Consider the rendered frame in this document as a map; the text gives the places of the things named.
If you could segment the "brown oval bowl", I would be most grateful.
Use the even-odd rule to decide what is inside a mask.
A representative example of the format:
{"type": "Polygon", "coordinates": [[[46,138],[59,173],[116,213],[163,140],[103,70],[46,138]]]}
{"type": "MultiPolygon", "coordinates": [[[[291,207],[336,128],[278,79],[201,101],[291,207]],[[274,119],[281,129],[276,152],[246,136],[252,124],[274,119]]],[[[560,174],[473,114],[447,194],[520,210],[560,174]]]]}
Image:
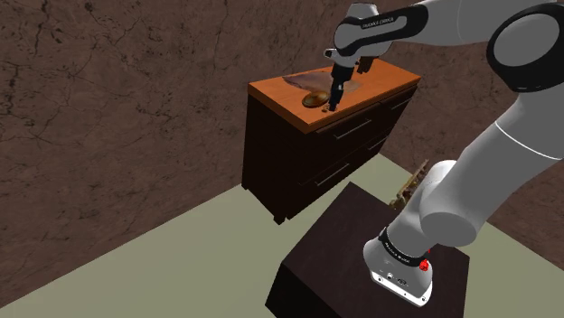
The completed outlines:
{"type": "Polygon", "coordinates": [[[306,108],[318,108],[330,99],[330,94],[323,90],[311,91],[302,98],[302,105],[306,108]]]}

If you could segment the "brown flat mat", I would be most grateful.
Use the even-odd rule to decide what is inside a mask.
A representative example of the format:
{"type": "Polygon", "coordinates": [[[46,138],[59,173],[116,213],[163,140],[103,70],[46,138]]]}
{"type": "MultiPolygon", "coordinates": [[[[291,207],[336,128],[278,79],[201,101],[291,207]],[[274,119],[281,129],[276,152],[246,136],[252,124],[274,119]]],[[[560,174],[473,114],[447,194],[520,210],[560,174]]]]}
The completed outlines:
{"type": "Polygon", "coordinates": [[[331,92],[334,79],[328,71],[311,71],[307,73],[283,76],[285,83],[308,91],[331,92]]]}

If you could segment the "dark chest of drawers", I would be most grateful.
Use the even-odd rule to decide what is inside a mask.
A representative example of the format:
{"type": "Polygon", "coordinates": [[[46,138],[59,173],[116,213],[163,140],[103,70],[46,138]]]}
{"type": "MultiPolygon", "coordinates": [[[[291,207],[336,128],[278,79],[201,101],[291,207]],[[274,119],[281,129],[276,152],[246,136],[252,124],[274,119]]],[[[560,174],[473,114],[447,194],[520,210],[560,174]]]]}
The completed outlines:
{"type": "Polygon", "coordinates": [[[283,76],[250,82],[241,185],[276,223],[295,217],[378,154],[419,75],[375,60],[354,73],[334,112],[306,108],[283,76]]]}

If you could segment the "tan wooden rack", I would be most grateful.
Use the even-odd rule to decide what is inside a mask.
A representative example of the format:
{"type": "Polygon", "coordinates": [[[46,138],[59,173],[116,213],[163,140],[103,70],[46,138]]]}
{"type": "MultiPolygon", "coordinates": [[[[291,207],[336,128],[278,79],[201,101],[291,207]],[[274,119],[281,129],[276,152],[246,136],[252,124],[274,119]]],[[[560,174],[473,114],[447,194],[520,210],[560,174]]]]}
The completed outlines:
{"type": "Polygon", "coordinates": [[[428,163],[429,160],[426,159],[398,190],[396,197],[389,203],[392,209],[402,210],[407,205],[415,190],[427,175],[428,163]]]}

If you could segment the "dark robot stand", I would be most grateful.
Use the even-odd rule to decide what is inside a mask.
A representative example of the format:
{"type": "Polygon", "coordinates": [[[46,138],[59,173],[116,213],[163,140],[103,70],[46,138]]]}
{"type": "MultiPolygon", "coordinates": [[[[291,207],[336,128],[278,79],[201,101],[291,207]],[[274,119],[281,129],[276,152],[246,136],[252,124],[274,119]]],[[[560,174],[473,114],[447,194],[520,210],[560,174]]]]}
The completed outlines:
{"type": "Polygon", "coordinates": [[[362,248],[395,216],[348,183],[281,262],[267,308],[276,318],[464,318],[470,258],[456,248],[431,249],[433,290],[422,307],[371,280],[362,248]]]}

